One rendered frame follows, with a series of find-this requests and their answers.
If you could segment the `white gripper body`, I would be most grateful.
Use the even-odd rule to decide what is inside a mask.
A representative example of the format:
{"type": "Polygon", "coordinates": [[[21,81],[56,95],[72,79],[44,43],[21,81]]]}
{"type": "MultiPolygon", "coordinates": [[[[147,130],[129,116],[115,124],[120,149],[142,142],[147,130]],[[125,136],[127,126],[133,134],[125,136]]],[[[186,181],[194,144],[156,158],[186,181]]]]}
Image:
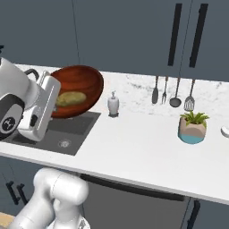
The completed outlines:
{"type": "Polygon", "coordinates": [[[55,108],[55,102],[58,97],[61,83],[44,71],[41,79],[38,81],[40,86],[40,94],[37,100],[36,115],[38,120],[35,125],[35,140],[41,141],[46,133],[47,125],[55,108]]]}

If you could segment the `yellow-green potato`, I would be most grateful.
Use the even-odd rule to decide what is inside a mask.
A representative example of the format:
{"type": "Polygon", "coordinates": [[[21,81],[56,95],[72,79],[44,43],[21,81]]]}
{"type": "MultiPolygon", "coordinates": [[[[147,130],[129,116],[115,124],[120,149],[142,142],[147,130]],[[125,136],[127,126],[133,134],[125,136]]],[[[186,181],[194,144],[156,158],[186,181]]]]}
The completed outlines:
{"type": "Polygon", "coordinates": [[[83,103],[86,100],[87,96],[78,91],[69,91],[61,94],[55,104],[57,106],[65,107],[65,106],[74,106],[83,103]]]}

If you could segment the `red-brown wooden bowl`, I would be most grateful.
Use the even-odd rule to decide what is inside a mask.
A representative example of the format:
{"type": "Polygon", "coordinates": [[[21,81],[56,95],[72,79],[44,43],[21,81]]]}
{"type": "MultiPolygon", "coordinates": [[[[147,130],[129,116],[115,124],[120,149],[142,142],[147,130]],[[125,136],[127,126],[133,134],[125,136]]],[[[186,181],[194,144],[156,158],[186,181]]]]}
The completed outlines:
{"type": "Polygon", "coordinates": [[[90,66],[67,66],[52,72],[51,75],[61,82],[59,94],[79,91],[87,96],[87,99],[79,105],[58,106],[56,111],[52,113],[53,118],[70,118],[85,113],[97,103],[103,92],[103,76],[90,66]]]}

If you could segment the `dark grey sink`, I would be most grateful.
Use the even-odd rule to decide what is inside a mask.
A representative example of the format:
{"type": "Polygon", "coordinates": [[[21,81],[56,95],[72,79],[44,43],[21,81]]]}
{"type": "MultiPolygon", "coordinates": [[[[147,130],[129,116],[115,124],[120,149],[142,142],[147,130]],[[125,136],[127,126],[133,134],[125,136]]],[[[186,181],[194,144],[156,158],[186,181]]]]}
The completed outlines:
{"type": "Polygon", "coordinates": [[[100,113],[86,112],[68,119],[54,118],[42,141],[29,140],[16,131],[4,142],[75,156],[99,116],[100,113]]]}

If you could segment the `dark blue-grey base cupboard door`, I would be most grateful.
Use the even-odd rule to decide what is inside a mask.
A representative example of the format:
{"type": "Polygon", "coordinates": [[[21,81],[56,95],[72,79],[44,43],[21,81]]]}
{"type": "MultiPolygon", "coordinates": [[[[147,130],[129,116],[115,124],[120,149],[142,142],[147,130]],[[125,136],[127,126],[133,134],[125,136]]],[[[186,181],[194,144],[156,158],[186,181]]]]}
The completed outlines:
{"type": "Polygon", "coordinates": [[[190,198],[181,229],[187,229],[194,201],[200,203],[199,213],[192,229],[229,229],[229,206],[203,199],[190,198]]]}
{"type": "Polygon", "coordinates": [[[6,184],[12,179],[6,159],[0,156],[0,211],[9,215],[13,214],[14,203],[6,184]]]}
{"type": "Polygon", "coordinates": [[[42,165],[13,159],[11,162],[11,167],[13,169],[16,187],[21,183],[25,185],[23,187],[23,192],[26,196],[26,199],[29,201],[34,191],[33,178],[36,172],[42,168],[42,165]]]}

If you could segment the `black tap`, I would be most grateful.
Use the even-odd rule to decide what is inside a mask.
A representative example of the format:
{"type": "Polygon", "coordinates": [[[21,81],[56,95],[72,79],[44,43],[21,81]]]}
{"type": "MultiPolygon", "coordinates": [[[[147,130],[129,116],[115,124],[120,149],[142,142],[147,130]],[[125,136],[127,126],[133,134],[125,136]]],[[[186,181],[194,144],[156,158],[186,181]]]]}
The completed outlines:
{"type": "Polygon", "coordinates": [[[26,75],[34,74],[36,81],[39,78],[39,74],[35,69],[28,69],[27,71],[24,72],[26,75]]]}

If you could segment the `white soap dispenser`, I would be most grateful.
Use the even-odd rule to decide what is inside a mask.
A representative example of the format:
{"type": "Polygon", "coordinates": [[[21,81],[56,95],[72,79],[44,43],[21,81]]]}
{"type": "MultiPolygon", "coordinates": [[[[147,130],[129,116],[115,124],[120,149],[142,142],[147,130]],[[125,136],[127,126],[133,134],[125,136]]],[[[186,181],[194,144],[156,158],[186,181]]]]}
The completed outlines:
{"type": "Polygon", "coordinates": [[[107,107],[110,116],[118,115],[119,110],[119,98],[112,92],[112,96],[107,100],[107,107]]]}

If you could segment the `grey hanging spoon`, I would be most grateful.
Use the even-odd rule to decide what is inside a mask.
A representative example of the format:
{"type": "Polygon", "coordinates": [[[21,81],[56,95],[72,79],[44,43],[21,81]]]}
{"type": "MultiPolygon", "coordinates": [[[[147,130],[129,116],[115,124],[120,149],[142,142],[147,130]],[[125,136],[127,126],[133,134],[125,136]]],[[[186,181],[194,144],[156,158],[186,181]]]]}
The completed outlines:
{"type": "Polygon", "coordinates": [[[153,93],[152,93],[152,99],[151,102],[152,104],[156,104],[158,101],[158,88],[157,88],[157,83],[158,83],[158,76],[156,76],[156,84],[155,84],[155,88],[153,89],[153,93]]]}

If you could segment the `grey hanging fork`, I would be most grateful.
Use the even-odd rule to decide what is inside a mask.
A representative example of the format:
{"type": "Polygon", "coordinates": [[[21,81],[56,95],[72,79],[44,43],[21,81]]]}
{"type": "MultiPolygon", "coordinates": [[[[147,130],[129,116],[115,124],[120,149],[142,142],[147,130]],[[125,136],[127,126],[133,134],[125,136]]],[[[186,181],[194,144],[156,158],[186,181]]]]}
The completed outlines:
{"type": "Polygon", "coordinates": [[[163,95],[162,95],[162,104],[164,104],[165,101],[166,101],[166,87],[167,87],[167,82],[168,82],[168,76],[165,77],[165,88],[164,88],[164,92],[163,92],[163,95]]]}

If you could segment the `grey hanging ladle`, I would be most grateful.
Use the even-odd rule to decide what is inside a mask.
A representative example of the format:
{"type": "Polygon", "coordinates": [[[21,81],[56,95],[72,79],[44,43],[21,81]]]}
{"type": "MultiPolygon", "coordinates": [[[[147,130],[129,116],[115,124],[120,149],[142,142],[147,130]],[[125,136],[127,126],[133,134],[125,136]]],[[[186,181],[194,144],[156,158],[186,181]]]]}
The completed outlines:
{"type": "MultiPolygon", "coordinates": [[[[176,88],[177,89],[179,89],[180,80],[181,80],[181,78],[177,79],[177,84],[176,84],[176,88]]],[[[171,98],[170,101],[169,101],[169,104],[172,107],[179,107],[180,104],[182,103],[182,101],[176,95],[173,98],[171,98]]]]}

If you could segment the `grey dishwasher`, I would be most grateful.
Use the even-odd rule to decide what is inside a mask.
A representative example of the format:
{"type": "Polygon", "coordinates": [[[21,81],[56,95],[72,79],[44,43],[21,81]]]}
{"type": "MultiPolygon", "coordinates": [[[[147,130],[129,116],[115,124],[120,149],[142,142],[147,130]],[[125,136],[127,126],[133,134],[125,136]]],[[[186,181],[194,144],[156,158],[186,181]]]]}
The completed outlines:
{"type": "Polygon", "coordinates": [[[88,185],[89,196],[83,209],[91,229],[181,229],[189,202],[185,196],[184,201],[174,201],[119,191],[92,182],[88,185]]]}

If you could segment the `grey hanging slotted spatula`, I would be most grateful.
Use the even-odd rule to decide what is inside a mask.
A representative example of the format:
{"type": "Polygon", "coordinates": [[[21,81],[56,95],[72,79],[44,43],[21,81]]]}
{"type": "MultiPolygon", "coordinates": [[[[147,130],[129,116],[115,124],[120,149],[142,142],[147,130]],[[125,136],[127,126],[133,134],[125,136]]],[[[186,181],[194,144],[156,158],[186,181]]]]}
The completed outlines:
{"type": "Polygon", "coordinates": [[[194,83],[195,83],[195,80],[192,80],[190,95],[187,98],[185,98],[185,101],[184,101],[183,109],[185,111],[193,111],[194,110],[195,100],[194,100],[194,98],[192,96],[194,83]]]}

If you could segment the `green plant in tan-blue pot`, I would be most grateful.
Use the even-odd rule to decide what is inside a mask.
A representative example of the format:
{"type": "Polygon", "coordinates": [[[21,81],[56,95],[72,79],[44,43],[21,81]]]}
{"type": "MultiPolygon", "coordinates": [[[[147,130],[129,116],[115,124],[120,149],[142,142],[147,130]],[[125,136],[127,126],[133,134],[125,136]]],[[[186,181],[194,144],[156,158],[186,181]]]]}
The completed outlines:
{"type": "Polygon", "coordinates": [[[208,118],[209,116],[205,113],[194,114],[192,111],[181,114],[178,126],[180,140],[188,144],[202,142],[207,132],[208,118]]]}

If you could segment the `dark blue-grey wall cupboard door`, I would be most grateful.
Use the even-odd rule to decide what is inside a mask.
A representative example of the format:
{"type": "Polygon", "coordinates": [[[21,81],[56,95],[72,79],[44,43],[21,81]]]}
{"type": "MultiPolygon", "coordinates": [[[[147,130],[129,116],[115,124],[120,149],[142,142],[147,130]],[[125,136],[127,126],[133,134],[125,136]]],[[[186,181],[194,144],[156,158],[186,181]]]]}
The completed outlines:
{"type": "Polygon", "coordinates": [[[105,72],[179,75],[192,0],[72,0],[81,64],[105,72]],[[182,4],[168,66],[175,5],[182,4]]]}
{"type": "Polygon", "coordinates": [[[0,0],[0,47],[15,64],[77,64],[72,0],[0,0]]]}
{"type": "Polygon", "coordinates": [[[229,0],[192,0],[183,49],[183,78],[229,82],[229,0]],[[194,68],[189,66],[201,4],[208,11],[194,68]]]}

